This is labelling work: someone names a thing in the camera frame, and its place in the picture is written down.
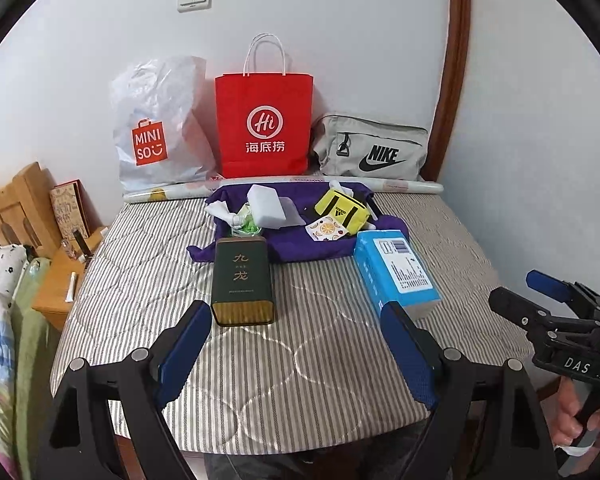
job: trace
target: mattress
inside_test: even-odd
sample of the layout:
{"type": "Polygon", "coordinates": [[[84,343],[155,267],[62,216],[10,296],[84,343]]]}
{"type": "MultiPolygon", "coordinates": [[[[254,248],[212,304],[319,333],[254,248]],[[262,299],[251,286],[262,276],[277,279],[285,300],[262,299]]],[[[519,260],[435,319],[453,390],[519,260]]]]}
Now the mattress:
{"type": "MultiPolygon", "coordinates": [[[[441,304],[416,324],[443,348],[501,365],[524,358],[522,330],[491,313],[499,285],[478,244],[439,196],[376,194],[405,220],[441,304]]],[[[202,199],[125,205],[86,273],[51,374],[55,391],[72,358],[119,361],[150,346],[193,300],[210,301],[212,264],[188,245],[212,241],[202,199]]],[[[276,322],[213,324],[180,397],[164,418],[184,451],[296,452],[391,431],[427,416],[411,397],[379,331],[353,258],[272,266],[276,322]]],[[[128,436],[111,402],[116,433],[128,436]]]]}

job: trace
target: silver screw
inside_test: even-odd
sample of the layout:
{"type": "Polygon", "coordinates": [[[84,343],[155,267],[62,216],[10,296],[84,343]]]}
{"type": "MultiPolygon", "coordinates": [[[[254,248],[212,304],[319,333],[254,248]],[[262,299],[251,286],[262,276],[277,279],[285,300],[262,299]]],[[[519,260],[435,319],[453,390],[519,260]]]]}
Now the silver screw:
{"type": "Polygon", "coordinates": [[[443,354],[450,361],[459,361],[460,358],[462,357],[462,354],[460,353],[460,351],[456,350],[455,348],[445,348],[445,351],[443,352],[443,354]]]}
{"type": "Polygon", "coordinates": [[[522,363],[520,361],[518,361],[517,359],[509,359],[507,361],[507,366],[517,372],[522,370],[522,363]]]}
{"type": "Polygon", "coordinates": [[[131,358],[134,361],[144,361],[149,356],[149,351],[146,348],[136,348],[131,352],[131,358]]]}
{"type": "Polygon", "coordinates": [[[83,366],[84,366],[84,359],[81,357],[77,357],[69,363],[69,368],[71,368],[71,370],[73,370],[74,372],[78,371],[83,366]]]}

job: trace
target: wooden nightstand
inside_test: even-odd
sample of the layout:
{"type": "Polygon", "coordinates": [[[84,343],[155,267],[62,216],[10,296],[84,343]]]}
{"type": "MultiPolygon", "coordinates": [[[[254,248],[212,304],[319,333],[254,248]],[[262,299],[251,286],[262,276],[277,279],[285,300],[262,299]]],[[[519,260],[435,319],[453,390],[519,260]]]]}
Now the wooden nightstand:
{"type": "MultiPolygon", "coordinates": [[[[96,250],[99,243],[102,241],[102,235],[100,234],[102,229],[103,227],[97,228],[93,235],[87,238],[87,245],[92,252],[96,250]]],[[[62,332],[62,329],[64,328],[64,322],[69,315],[69,311],[72,306],[74,306],[73,303],[64,301],[67,289],[69,288],[69,280],[72,272],[78,274],[78,281],[75,287],[75,293],[77,295],[78,290],[80,290],[80,286],[82,285],[84,264],[71,260],[64,252],[64,249],[59,248],[51,260],[51,267],[49,267],[45,279],[42,282],[42,285],[40,285],[38,294],[31,305],[34,310],[37,310],[46,317],[48,322],[60,332],[62,332]]]]}

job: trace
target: yellow adidas bag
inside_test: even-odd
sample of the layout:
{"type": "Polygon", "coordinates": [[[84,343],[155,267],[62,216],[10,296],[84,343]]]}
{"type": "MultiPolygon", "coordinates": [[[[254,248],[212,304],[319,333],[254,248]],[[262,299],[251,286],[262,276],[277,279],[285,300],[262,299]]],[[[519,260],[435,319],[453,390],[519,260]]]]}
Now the yellow adidas bag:
{"type": "Polygon", "coordinates": [[[342,226],[354,235],[369,218],[366,206],[335,189],[330,189],[315,205],[315,212],[321,217],[330,215],[342,224],[342,226]]]}

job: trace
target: nike swoosh logo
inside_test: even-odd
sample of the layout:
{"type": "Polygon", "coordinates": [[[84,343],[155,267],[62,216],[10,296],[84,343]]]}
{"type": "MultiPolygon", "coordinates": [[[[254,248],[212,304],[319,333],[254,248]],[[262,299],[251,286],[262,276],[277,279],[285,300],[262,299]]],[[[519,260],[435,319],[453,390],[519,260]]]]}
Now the nike swoosh logo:
{"type": "Polygon", "coordinates": [[[382,170],[382,168],[388,168],[389,166],[392,166],[394,164],[400,164],[401,162],[404,162],[404,161],[403,160],[393,160],[391,162],[381,162],[380,164],[369,164],[369,161],[366,160],[366,157],[365,157],[362,160],[360,160],[360,164],[358,164],[358,167],[360,168],[360,171],[365,171],[365,173],[366,173],[369,171],[382,170]]]}

